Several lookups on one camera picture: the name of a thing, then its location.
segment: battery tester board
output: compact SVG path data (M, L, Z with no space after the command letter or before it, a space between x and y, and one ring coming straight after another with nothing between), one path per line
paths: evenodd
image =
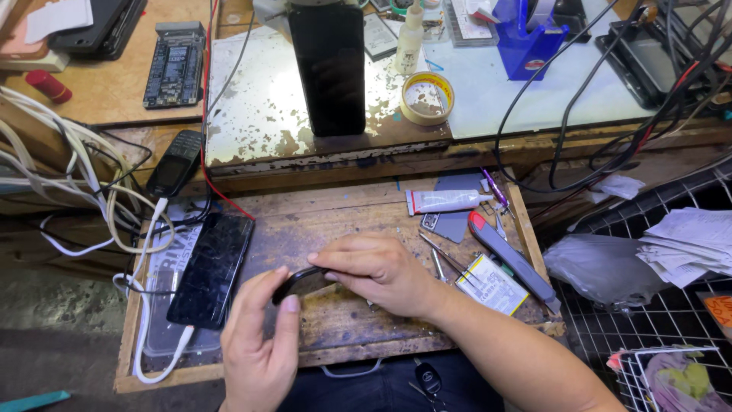
M201 65L206 32L200 21L158 23L142 106L147 109L194 106L202 97Z

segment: smartphone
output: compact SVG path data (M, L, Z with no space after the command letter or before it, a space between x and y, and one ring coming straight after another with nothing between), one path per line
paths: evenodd
M366 128L364 16L343 1L292 4L288 13L310 129L344 136Z
M212 213L193 246L165 319L196 328L221 329L254 221Z
M274 295L272 295L272 303L279 305L288 295L302 296L323 289L330 283L325 279L325 274L329 270L319 266L310 266L294 273L275 290Z

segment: glue tube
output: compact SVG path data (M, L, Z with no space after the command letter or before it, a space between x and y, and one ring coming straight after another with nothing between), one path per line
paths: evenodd
M405 191L409 215L472 209L493 196L470 191Z

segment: orange label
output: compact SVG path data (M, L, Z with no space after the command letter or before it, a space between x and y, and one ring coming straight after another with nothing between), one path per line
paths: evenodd
M732 296L712 296L704 304L720 325L732 326Z

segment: key fob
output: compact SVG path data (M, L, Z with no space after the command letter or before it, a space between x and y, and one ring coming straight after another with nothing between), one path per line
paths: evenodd
M440 374L437 373L432 365L423 362L417 365L417 368L414 370L414 374L417 377L419 386L422 387L422 390L425 391L425 393L434 396L440 391L440 389L442 389Z

